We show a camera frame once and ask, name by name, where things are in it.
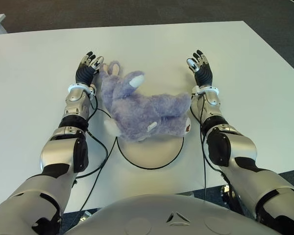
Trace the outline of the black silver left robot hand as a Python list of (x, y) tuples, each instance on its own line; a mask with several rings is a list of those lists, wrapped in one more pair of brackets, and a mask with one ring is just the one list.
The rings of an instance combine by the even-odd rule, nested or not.
[(99, 73), (99, 69), (104, 61), (103, 56), (96, 57), (96, 55), (90, 51), (86, 53), (76, 70), (75, 81), (83, 85), (91, 86), (94, 77)]

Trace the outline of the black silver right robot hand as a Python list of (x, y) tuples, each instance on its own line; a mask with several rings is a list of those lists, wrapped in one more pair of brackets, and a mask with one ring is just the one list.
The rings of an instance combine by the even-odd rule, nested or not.
[(211, 86), (213, 74), (206, 56), (202, 51), (197, 50), (192, 58), (187, 59), (189, 69), (193, 72), (196, 84), (201, 86)]

